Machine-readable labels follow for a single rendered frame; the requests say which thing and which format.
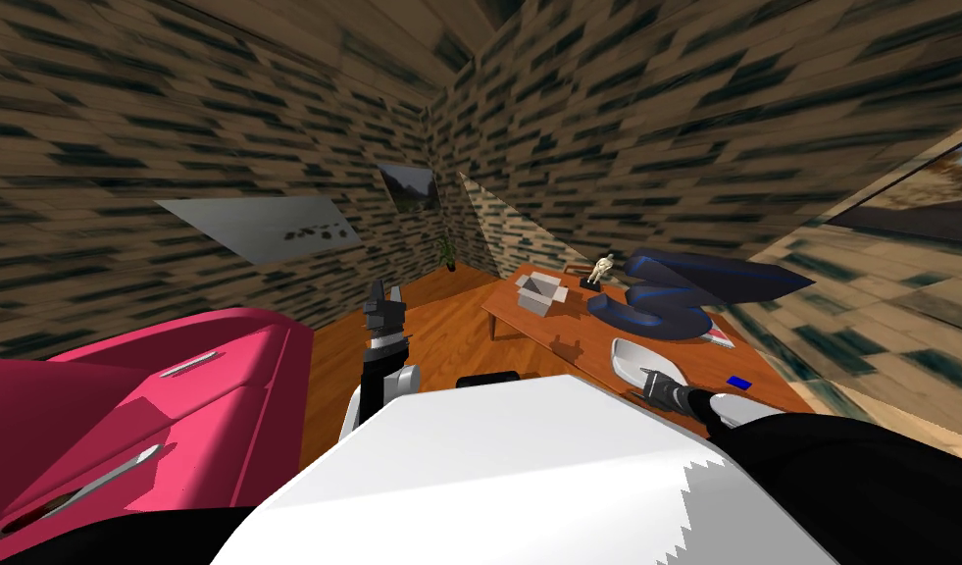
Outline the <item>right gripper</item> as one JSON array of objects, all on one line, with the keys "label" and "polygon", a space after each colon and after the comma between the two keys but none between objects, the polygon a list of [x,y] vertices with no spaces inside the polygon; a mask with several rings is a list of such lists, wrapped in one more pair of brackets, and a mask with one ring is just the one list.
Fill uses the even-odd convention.
[{"label": "right gripper", "polygon": [[641,396],[648,405],[665,412],[690,413],[690,386],[658,370],[642,369],[642,373],[645,382]]}]

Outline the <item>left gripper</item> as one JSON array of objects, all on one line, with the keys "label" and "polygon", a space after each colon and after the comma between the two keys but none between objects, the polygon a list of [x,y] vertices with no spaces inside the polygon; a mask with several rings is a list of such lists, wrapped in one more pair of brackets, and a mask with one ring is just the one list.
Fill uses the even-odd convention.
[{"label": "left gripper", "polygon": [[363,313],[366,316],[366,329],[371,339],[380,339],[392,334],[403,334],[406,305],[401,296],[399,285],[390,289],[389,300],[385,294],[384,283],[372,283],[370,300],[365,302]]}]

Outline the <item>white bowl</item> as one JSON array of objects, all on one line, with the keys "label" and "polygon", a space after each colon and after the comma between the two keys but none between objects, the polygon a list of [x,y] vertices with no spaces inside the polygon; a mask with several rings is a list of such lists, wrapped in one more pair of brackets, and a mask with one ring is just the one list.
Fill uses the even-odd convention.
[{"label": "white bowl", "polygon": [[688,385],[675,363],[636,342],[614,338],[610,356],[614,373],[642,391],[651,390],[656,373],[672,378],[679,385]]}]

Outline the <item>dark blue curved object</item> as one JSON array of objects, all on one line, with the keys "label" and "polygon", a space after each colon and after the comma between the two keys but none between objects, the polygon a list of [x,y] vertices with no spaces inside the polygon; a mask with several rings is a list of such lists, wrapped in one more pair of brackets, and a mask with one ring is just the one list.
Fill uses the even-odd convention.
[{"label": "dark blue curved object", "polygon": [[625,298],[600,293],[586,301],[587,311],[623,332],[668,341],[708,333],[705,306],[773,301],[814,283],[778,265],[646,247],[624,273],[635,279]]}]

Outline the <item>brown wooden table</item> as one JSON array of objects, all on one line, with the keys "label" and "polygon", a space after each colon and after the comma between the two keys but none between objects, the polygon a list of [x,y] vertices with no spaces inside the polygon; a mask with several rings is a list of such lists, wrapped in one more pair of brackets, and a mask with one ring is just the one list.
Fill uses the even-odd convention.
[{"label": "brown wooden table", "polygon": [[[533,272],[560,278],[569,289],[564,315],[538,317],[518,305],[515,281],[519,276]],[[645,406],[634,396],[638,388],[624,382],[613,371],[610,353],[614,338],[628,339],[661,354],[675,363],[692,385],[716,392],[740,392],[750,399],[788,412],[813,411],[721,315],[712,313],[709,318],[732,339],[734,349],[700,338],[658,341],[623,333],[587,313],[586,301],[592,295],[592,291],[579,286],[579,278],[575,275],[523,264],[508,279],[493,285],[492,294],[483,301],[481,308],[488,313],[491,337],[507,326],[512,333],[523,334],[546,347],[587,375],[591,382],[637,407]],[[732,375],[752,382],[753,386],[749,390],[740,390],[728,385],[727,379]]]}]

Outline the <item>beige figure statuette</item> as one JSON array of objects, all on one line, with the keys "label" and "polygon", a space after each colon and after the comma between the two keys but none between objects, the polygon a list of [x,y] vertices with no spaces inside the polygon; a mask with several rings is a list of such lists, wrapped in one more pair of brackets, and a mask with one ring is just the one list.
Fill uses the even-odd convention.
[{"label": "beige figure statuette", "polygon": [[582,279],[580,286],[594,292],[602,290],[601,279],[608,274],[614,265],[613,254],[609,253],[596,261],[587,278]]}]

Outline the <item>white open box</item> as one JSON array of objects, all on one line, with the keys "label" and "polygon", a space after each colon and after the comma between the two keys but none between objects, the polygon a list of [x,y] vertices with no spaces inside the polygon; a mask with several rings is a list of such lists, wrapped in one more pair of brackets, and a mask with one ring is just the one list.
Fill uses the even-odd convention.
[{"label": "white open box", "polygon": [[521,275],[515,285],[518,305],[538,317],[562,316],[566,313],[569,289],[557,277],[533,272]]}]

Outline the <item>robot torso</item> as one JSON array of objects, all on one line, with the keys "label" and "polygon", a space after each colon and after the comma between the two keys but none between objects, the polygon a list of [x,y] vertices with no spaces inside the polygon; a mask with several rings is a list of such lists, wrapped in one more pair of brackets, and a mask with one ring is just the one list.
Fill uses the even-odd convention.
[{"label": "robot torso", "polygon": [[835,565],[713,444],[573,376],[401,396],[212,565]]}]

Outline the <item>pink drawer cabinet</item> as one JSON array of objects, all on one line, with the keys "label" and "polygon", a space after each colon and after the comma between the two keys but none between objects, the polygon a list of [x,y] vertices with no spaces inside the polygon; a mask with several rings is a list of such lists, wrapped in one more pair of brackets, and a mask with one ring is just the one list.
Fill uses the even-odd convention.
[{"label": "pink drawer cabinet", "polygon": [[[260,505],[299,471],[314,332],[229,308],[56,355],[0,359],[0,527],[154,444],[58,514],[0,539],[0,561],[140,513]],[[220,356],[169,378],[207,352]]]}]

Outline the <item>window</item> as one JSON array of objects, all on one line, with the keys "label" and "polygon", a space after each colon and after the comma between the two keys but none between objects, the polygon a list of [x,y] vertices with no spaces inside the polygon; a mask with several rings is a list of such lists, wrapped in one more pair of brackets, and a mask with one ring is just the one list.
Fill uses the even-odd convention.
[{"label": "window", "polygon": [[828,224],[962,243],[962,144]]}]

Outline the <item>dark landscape wall picture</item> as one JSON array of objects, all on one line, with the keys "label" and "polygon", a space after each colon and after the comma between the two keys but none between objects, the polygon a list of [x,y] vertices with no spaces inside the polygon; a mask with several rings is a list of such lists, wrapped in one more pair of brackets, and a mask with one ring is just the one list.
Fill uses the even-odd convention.
[{"label": "dark landscape wall picture", "polygon": [[387,192],[399,213],[437,210],[438,190],[431,169],[379,163]]}]

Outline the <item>grey wall picture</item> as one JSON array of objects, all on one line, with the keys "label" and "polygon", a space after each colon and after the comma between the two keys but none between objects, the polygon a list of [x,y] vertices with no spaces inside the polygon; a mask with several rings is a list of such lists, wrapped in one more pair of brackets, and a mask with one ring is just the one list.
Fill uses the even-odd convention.
[{"label": "grey wall picture", "polygon": [[362,243],[326,196],[171,199],[156,204],[253,265]]}]

